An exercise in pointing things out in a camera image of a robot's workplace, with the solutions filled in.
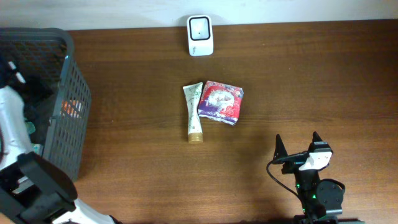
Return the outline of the red purple tissue pack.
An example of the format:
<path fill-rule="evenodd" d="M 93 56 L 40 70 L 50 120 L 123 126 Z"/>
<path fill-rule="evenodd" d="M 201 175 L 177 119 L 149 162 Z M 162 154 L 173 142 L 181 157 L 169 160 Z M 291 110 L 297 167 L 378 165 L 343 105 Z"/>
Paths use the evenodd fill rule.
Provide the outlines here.
<path fill-rule="evenodd" d="M 234 126 L 239 119 L 243 96 L 241 87 L 207 81 L 198 105 L 199 117 Z"/>

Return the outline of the white Pantene tube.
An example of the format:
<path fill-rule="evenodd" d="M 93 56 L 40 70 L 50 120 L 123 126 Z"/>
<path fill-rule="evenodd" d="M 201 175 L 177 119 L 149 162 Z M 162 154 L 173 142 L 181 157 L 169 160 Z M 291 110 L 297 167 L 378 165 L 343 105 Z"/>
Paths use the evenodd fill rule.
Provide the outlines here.
<path fill-rule="evenodd" d="M 188 110 L 188 143 L 201 144 L 203 142 L 203 130 L 198 115 L 198 105 L 201 98 L 203 83 L 196 83 L 183 87 Z"/>

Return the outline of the orange tissue pack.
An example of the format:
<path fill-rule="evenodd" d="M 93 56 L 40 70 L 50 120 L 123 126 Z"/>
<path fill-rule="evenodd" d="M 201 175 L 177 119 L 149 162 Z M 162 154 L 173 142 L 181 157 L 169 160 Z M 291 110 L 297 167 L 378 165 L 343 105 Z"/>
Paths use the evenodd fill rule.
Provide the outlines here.
<path fill-rule="evenodd" d="M 83 111 L 83 103 L 78 100 L 68 100 L 62 102 L 61 112 L 62 116 L 70 116 L 72 118 L 81 118 Z"/>

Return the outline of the green wipes pack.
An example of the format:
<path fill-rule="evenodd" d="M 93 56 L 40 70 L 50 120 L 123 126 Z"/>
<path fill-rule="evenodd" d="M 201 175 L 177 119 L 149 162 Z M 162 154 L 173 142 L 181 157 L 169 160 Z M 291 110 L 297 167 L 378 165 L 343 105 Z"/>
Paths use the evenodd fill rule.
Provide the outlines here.
<path fill-rule="evenodd" d="M 25 122 L 25 126 L 26 126 L 26 129 L 27 129 L 28 135 L 31 135 L 31 134 L 35 133 L 36 128 L 35 128 L 35 125 L 34 125 L 33 122 L 26 121 Z"/>

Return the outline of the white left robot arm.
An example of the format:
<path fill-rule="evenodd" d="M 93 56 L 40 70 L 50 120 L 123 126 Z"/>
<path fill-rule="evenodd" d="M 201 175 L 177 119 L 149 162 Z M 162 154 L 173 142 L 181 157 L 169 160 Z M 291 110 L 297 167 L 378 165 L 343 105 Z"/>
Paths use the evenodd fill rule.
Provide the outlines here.
<path fill-rule="evenodd" d="M 78 198 L 72 180 L 34 152 L 24 101 L 9 82 L 25 83 L 12 61 L 1 59 L 1 213 L 14 223 L 117 223 Z"/>

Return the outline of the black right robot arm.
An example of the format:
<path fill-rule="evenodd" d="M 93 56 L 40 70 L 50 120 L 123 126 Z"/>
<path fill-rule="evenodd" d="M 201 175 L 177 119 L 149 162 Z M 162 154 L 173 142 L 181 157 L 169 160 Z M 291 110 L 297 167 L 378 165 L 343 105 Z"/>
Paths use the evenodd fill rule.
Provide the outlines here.
<path fill-rule="evenodd" d="M 267 164 L 266 171 L 277 184 L 294 194 L 300 201 L 303 213 L 290 221 L 294 224 L 316 223 L 362 223 L 358 219 L 341 220 L 338 215 L 343 213 L 342 203 L 346 187 L 333 179 L 321 179 L 319 172 L 327 168 L 333 150 L 317 132 L 313 132 L 312 141 L 306 151 L 287 153 L 280 134 L 275 137 L 275 151 L 272 160 Z M 277 180 L 270 172 L 270 165 L 281 165 L 282 174 L 293 174 L 295 190 Z"/>

